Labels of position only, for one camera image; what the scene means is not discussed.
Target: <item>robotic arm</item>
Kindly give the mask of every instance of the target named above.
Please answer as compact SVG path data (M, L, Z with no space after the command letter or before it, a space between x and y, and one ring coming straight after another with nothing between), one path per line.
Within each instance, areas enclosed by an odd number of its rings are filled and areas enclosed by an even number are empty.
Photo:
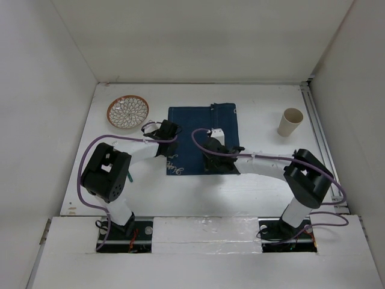
M155 123L145 126L143 142L124 141L115 147L100 143L83 171L81 185L108 209L113 227L127 237L135 226L135 215L122 195L129 167L148 158L172 155L176 142L157 143L153 140L172 140L177 129L178 125L164 120L160 128Z
M211 152L221 154L250 154L242 147L231 148L224 145L224 133L222 129L214 129L210 132L203 147ZM299 149L292 154L293 158L311 164L331 177L333 175L321 162L309 151ZM294 197L281 215L278 230L281 235L290 237L294 228L301 225L309 213L321 206L325 195L330 188L331 181L324 175L305 167L304 165L286 161L266 160L261 158L224 157L203 152L205 169L221 173L255 173L270 176L286 181L292 190Z

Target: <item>cup opening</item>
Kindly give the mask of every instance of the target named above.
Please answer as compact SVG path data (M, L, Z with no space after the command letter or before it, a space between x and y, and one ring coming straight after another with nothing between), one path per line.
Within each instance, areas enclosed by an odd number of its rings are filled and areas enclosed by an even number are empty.
M283 113L283 116L288 122L291 123L301 123L303 120L302 112L296 108L288 108Z

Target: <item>wall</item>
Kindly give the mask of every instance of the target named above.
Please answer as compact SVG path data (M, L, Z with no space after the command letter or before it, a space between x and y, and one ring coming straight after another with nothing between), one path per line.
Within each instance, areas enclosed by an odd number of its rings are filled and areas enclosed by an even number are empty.
M99 81L307 80L353 0L53 0Z
M356 0L311 83L352 213L385 281L385 2Z
M96 80L49 0L0 0L0 287L25 288Z

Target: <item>folded cloth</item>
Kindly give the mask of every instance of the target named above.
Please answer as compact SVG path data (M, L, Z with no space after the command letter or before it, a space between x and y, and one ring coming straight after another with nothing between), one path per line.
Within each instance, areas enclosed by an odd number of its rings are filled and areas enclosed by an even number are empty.
M197 128L221 128L227 148L239 146L238 121L235 104L212 104L210 107L170 107L168 120L182 127L178 134L178 148L167 158L168 175L213 175L205 172L203 155L191 140ZM204 131L196 133L198 143L207 139Z

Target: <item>navy blue fabric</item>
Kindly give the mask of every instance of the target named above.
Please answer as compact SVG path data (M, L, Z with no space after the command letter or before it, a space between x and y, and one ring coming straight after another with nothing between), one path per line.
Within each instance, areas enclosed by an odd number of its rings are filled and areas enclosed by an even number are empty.
M167 158L168 175L211 175L205 172L203 157L191 140L191 133L197 128L221 128L227 148L239 146L238 121L235 104L212 104L210 107L170 107L168 120L180 125L178 148ZM196 139L203 143L207 138L204 131L196 133Z

